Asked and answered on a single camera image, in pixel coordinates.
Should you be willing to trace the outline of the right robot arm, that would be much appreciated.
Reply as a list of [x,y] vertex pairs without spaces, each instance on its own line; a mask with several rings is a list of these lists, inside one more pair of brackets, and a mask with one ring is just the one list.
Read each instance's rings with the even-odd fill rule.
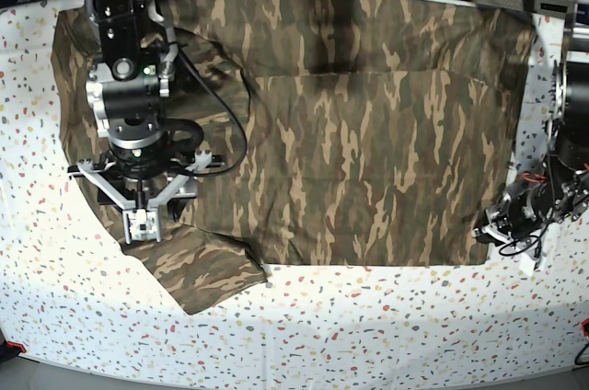
[[166,211],[178,220],[197,196],[199,174],[222,164],[204,155],[202,126],[167,114],[180,72],[189,70],[176,31],[156,0],[85,0],[98,43],[84,98],[103,151],[72,153],[69,174],[93,182],[98,201],[126,217]]

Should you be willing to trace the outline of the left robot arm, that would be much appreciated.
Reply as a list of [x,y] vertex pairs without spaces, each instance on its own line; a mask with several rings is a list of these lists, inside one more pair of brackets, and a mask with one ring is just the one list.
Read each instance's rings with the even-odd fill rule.
[[549,228],[576,222],[588,209],[588,0],[570,2],[560,54],[546,62],[545,154],[515,177],[472,231],[502,257],[520,258],[527,276],[546,266]]

